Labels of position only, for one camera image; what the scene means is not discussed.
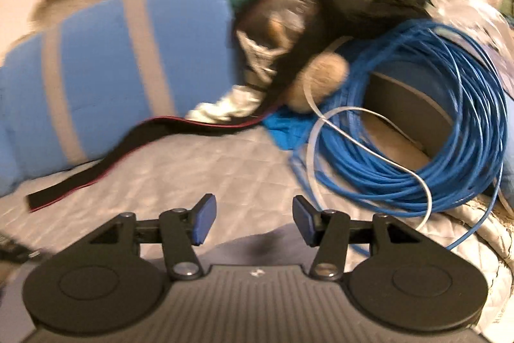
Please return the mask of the grey-blue sweatpants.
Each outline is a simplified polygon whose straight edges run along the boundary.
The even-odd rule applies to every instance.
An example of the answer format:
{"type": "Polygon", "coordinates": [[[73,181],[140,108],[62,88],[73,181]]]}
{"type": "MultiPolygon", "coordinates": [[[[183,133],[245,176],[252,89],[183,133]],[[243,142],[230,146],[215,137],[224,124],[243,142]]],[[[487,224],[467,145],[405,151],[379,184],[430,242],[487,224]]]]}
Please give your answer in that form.
{"type": "Polygon", "coordinates": [[[223,266],[302,266],[307,270],[317,249],[305,244],[294,224],[227,241],[199,256],[204,268],[223,266]]]}

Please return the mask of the grey quilted bedspread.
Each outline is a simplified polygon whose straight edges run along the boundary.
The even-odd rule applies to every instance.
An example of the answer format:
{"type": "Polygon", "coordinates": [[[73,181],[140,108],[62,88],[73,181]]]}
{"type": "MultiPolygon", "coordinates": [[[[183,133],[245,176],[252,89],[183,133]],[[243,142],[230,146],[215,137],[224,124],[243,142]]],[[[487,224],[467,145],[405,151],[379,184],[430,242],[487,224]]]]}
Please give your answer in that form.
{"type": "MultiPolygon", "coordinates": [[[[175,135],[125,158],[98,183],[30,212],[26,197],[65,179],[56,173],[26,181],[1,200],[1,230],[29,248],[59,252],[122,212],[155,219],[189,208],[203,195],[218,214],[198,255],[227,241],[294,224],[293,197],[301,186],[288,154],[262,127],[224,137],[175,135]]],[[[513,231],[478,202],[436,213],[422,232],[478,267],[489,295],[479,325],[494,342],[513,339],[513,231]]]]}

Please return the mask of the tan plush toy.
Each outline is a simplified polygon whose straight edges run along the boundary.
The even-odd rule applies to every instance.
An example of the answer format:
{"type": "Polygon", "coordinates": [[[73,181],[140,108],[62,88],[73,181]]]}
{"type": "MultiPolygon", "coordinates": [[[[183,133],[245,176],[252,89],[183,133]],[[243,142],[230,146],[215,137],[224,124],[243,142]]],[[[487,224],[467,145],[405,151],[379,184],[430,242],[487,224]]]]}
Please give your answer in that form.
{"type": "Polygon", "coordinates": [[[286,94],[286,106],[293,112],[309,113],[311,108],[303,91],[310,88],[313,100],[320,105],[332,95],[349,75],[349,62],[334,53],[322,53],[313,58],[296,77],[286,94]]]}

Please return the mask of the right blue striped pillow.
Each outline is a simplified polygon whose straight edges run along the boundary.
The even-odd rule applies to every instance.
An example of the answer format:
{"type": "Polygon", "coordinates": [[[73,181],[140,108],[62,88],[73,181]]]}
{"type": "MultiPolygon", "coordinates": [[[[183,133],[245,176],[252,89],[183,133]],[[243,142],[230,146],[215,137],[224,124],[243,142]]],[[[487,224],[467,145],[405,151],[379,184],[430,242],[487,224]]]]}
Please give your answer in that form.
{"type": "Polygon", "coordinates": [[[227,94],[231,24],[227,0],[104,0],[13,48],[1,68],[2,194],[227,94]]]}

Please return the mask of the black bag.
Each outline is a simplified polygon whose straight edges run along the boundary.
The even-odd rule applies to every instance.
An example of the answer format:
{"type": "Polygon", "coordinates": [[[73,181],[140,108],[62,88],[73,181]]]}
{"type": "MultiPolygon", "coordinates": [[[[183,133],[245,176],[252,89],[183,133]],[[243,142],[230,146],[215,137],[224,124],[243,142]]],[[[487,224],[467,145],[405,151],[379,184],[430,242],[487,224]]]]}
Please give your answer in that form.
{"type": "Polygon", "coordinates": [[[427,0],[250,0],[233,32],[246,58],[238,104],[262,107],[281,99],[299,73],[333,43],[374,39],[411,19],[426,19],[427,0]]]}

